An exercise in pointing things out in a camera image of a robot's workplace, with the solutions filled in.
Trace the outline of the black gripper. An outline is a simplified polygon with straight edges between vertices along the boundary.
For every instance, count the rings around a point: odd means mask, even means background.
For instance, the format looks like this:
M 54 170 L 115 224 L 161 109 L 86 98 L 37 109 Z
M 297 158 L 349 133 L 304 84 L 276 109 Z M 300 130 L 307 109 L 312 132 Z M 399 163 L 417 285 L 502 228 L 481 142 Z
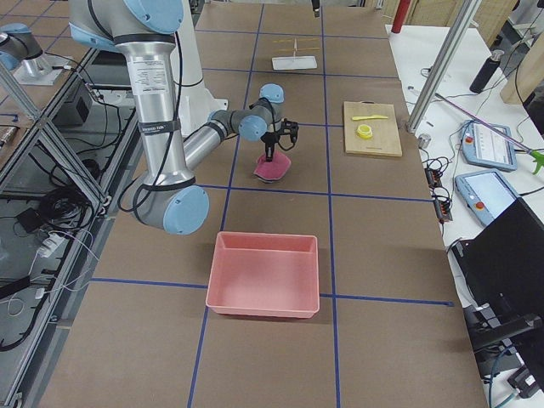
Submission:
M 281 140 L 281 130 L 273 130 L 265 132 L 261 137 L 265 146 L 265 161 L 272 162 L 274 160 L 275 145 Z

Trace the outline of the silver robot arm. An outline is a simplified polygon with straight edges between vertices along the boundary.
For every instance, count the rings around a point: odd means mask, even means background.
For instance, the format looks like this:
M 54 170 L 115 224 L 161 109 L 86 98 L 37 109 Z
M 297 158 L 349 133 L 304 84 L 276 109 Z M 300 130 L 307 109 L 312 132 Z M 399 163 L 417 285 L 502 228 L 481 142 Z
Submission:
M 281 122 L 284 91 L 261 87 L 247 110 L 217 110 L 183 137 L 179 107 L 181 74 L 171 54 L 184 54 L 179 28 L 190 21 L 180 1 L 71 1 L 72 38 L 90 48 L 120 53 L 127 70 L 144 146 L 147 171 L 120 196 L 122 210 L 140 223 L 174 235 L 190 235 L 209 211 L 194 168 L 229 135 L 257 141 Z

